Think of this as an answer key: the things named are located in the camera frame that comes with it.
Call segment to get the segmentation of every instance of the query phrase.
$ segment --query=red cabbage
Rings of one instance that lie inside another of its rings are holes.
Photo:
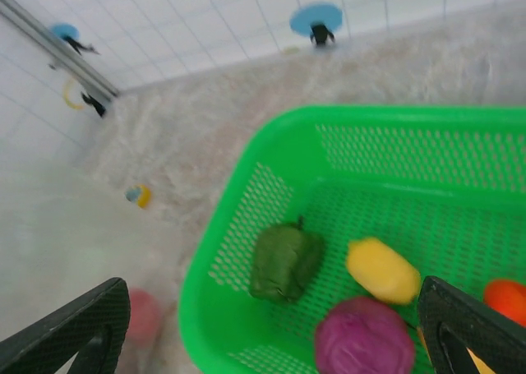
[[[316,328],[315,348],[320,374],[407,374],[415,359],[402,317],[367,297],[330,310]]]

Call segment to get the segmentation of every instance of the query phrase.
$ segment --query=yellow toy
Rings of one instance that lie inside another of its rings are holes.
[[[136,203],[140,208],[145,208],[150,202],[151,190],[145,185],[135,185],[126,191],[126,199]]]
[[[420,292],[420,273],[401,255],[378,238],[351,242],[347,270],[378,300],[410,304]]]

